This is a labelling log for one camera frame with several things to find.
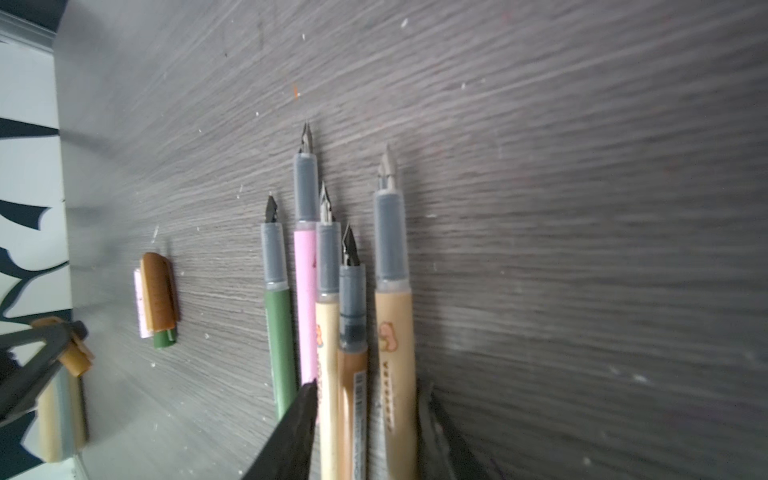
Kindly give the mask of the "light brown pen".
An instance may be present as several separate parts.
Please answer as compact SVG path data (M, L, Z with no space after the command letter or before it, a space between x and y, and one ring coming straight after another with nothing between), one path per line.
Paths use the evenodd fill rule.
M403 192L385 149L374 194L375 314L381 412L390 479L418 477L417 389L413 300Z

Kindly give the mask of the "green pen cap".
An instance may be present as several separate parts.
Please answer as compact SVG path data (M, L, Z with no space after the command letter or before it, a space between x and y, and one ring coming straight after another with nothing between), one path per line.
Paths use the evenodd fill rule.
M167 330L155 331L152 339L155 349L168 348L176 344L177 329L173 327Z

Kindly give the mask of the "pink pen brown cap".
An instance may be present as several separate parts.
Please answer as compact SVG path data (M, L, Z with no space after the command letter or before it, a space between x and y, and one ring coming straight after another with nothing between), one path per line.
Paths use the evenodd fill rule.
M301 384L317 377L316 224L319 222L318 160L311 127L304 123L293 163L296 226L293 232Z

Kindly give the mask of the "lilac cap brown pen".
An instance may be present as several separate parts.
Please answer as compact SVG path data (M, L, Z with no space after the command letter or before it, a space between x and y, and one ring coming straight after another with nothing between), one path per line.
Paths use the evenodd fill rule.
M364 479L368 422L366 268L350 226L342 237L339 275L339 474L342 479Z

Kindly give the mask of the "light brown pen cap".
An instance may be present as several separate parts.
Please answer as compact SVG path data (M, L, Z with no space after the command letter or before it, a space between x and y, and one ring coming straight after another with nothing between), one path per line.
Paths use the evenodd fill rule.
M94 359L94 355L84 343L88 335L87 329L82 322L67 322L53 316L37 319L31 323L33 328L43 328L52 325L64 325L69 335L69 343L58 357L59 362L72 376L81 377L91 368Z

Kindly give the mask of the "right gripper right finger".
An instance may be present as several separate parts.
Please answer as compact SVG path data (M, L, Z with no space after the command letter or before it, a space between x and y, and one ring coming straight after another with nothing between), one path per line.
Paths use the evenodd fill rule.
M489 479L434 391L417 384L418 466L422 479Z

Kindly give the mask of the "tan cap pen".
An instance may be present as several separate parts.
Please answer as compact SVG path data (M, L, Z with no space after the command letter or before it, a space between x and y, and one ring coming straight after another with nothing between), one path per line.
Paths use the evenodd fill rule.
M340 321L341 226L333 214L327 187L320 188L320 220L316 225L316 342L318 354L318 419L321 478L338 479L339 421L337 350Z

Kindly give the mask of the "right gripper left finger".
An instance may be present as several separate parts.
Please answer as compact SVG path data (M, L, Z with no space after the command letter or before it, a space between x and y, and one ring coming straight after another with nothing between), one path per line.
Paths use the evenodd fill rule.
M250 468L245 480L307 480L318 413L317 381L305 383L277 424Z

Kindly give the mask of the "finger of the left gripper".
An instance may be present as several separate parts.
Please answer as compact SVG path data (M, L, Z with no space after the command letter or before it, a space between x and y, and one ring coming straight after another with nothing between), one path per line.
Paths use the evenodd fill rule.
M12 349L34 343L42 343L43 347L26 363L20 364ZM58 357L68 343L69 335L64 325L31 327L1 336L2 426L25 415L36 405L39 394L64 367Z

